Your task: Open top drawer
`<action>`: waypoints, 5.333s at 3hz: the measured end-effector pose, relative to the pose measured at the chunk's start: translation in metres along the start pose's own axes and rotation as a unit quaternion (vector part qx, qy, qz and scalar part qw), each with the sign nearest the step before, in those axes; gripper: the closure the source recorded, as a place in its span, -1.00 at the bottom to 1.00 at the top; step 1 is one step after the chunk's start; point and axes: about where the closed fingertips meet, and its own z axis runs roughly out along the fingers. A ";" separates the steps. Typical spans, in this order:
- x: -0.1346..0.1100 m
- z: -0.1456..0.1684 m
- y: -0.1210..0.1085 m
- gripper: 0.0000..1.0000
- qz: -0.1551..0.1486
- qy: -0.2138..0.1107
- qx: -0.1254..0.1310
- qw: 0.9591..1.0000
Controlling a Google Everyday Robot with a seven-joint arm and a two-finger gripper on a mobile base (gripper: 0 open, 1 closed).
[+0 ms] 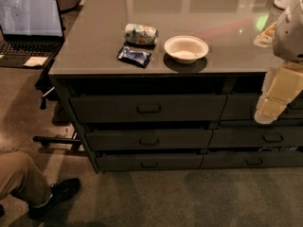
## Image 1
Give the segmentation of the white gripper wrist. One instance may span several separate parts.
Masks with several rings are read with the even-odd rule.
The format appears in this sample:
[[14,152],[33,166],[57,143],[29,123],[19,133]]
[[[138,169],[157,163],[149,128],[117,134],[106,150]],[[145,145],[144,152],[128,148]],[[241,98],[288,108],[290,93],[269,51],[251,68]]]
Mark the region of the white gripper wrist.
[[263,125],[273,123],[302,90],[302,63],[285,61],[278,68],[270,68],[258,98],[255,121]]

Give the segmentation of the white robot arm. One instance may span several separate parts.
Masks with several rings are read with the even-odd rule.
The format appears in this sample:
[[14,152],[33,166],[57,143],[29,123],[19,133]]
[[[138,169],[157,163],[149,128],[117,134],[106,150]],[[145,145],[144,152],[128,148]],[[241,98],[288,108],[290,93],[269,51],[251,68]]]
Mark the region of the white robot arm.
[[274,55],[283,59],[265,75],[255,121],[271,124],[303,91],[303,0],[293,0],[277,20],[256,39],[256,45],[272,42]]

